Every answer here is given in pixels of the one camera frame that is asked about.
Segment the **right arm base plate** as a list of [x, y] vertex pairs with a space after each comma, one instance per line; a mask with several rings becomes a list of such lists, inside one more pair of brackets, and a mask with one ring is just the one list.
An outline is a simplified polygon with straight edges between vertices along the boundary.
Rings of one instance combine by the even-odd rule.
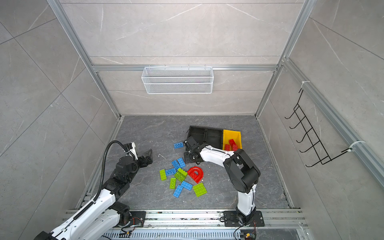
[[240, 211], [224, 211], [223, 214], [219, 221], [224, 223], [226, 227], [265, 226], [261, 211], [253, 210], [248, 216], [243, 215]]

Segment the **blue lego lower right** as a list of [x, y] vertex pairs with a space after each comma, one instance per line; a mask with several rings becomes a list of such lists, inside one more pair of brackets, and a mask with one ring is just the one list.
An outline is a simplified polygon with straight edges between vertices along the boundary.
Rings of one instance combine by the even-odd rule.
[[190, 183], [188, 183], [188, 182], [186, 182], [186, 181], [182, 181], [182, 182], [181, 182], [181, 186], [182, 186], [183, 188], [189, 190], [189, 191], [193, 188], [193, 185], [190, 184]]

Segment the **green lego stacked centre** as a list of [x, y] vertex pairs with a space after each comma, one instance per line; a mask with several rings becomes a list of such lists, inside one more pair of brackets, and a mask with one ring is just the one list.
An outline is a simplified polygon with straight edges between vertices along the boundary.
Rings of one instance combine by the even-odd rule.
[[179, 168], [176, 173], [174, 174], [174, 177], [180, 181], [180, 182], [183, 182], [186, 177], [187, 177], [188, 173], [186, 171], [184, 171], [182, 168]]

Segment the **blue lego near bins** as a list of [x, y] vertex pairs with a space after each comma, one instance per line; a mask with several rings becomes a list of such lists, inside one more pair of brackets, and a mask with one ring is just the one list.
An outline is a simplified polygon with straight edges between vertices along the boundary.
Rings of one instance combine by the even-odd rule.
[[181, 149], [183, 147], [184, 147], [184, 143], [183, 142], [174, 143], [174, 149]]

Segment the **blue lego low left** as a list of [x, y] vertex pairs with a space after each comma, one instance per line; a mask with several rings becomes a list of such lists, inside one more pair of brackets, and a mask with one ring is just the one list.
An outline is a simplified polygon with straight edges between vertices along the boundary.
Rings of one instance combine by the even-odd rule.
[[166, 176], [174, 175], [178, 170], [175, 168], [165, 170]]

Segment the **green lego large plate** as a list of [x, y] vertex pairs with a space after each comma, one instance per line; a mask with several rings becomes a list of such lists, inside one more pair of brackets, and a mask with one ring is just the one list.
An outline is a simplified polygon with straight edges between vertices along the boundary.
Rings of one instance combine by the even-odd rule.
[[193, 186], [193, 190], [196, 194], [196, 197], [201, 197], [207, 193], [207, 189], [205, 188], [203, 183], [199, 183]]

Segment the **red lego small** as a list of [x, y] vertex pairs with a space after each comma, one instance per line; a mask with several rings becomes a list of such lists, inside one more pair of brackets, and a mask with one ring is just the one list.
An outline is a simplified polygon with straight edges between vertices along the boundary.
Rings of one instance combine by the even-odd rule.
[[236, 144], [236, 142], [234, 141], [234, 139], [230, 139], [229, 140], [229, 144], [232, 148], [232, 151], [236, 151], [238, 149], [238, 145]]

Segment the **green lego far left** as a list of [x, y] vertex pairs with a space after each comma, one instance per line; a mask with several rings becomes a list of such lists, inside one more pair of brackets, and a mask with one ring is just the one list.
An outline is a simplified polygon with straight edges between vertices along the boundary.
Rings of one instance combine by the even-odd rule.
[[165, 181], [167, 179], [166, 171], [162, 169], [159, 172], [160, 172], [161, 181]]

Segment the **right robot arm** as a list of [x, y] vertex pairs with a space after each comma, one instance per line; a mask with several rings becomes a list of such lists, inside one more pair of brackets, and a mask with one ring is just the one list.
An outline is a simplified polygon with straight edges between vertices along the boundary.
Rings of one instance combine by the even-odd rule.
[[255, 195], [261, 172], [247, 153], [238, 149], [225, 151], [208, 144], [200, 145], [193, 137], [184, 141], [187, 159], [193, 163], [209, 162], [225, 168], [238, 192], [237, 215], [243, 223], [256, 212]]

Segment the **blue lego centre right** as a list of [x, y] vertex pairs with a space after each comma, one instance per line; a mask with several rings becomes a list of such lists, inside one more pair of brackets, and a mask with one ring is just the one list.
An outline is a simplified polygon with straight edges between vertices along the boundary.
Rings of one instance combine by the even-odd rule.
[[177, 161], [178, 161], [178, 163], [180, 165], [180, 168], [186, 167], [186, 163], [184, 162], [183, 158], [178, 158]]

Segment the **red arch lego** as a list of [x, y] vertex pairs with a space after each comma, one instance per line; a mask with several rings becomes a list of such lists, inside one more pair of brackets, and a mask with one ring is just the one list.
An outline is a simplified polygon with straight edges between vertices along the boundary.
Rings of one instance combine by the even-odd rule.
[[198, 184], [204, 177], [204, 172], [199, 167], [192, 167], [188, 170], [188, 175]]

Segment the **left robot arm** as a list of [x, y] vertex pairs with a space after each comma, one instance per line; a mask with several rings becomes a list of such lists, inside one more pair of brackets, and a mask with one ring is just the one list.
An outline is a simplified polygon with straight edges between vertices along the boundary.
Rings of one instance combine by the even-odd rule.
[[[108, 152], [113, 144], [125, 152], [116, 164], [113, 174], [105, 180]], [[153, 163], [153, 150], [137, 156], [134, 143], [122, 144], [113, 140], [108, 143], [102, 158], [101, 179], [97, 193], [83, 207], [51, 232], [40, 232], [36, 240], [97, 240], [115, 226], [125, 227], [132, 215], [130, 207], [118, 202], [129, 189], [139, 169]]]

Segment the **black bin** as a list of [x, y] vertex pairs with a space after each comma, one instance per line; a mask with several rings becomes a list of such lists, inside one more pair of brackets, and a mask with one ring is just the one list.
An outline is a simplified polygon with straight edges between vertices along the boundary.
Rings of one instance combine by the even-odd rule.
[[206, 143], [206, 133], [207, 128], [205, 127], [190, 126], [188, 130], [188, 138], [193, 137], [197, 143], [202, 145]]
[[214, 148], [223, 148], [223, 129], [206, 128], [204, 133], [204, 143]]

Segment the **blue lego bottom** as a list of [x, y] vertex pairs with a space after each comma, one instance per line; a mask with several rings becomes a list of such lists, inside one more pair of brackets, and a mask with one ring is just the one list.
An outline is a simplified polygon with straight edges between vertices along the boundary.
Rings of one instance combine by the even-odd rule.
[[178, 198], [180, 196], [182, 190], [183, 190], [183, 187], [181, 185], [177, 185], [177, 187], [173, 193], [173, 196]]

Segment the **yellow plastic bin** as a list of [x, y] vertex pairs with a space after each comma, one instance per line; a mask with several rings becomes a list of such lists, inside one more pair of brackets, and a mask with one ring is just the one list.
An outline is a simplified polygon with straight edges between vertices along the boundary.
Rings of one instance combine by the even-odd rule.
[[239, 131], [223, 130], [223, 150], [225, 150], [225, 144], [229, 145], [229, 140], [234, 139], [238, 145], [238, 149], [242, 149], [242, 135]]

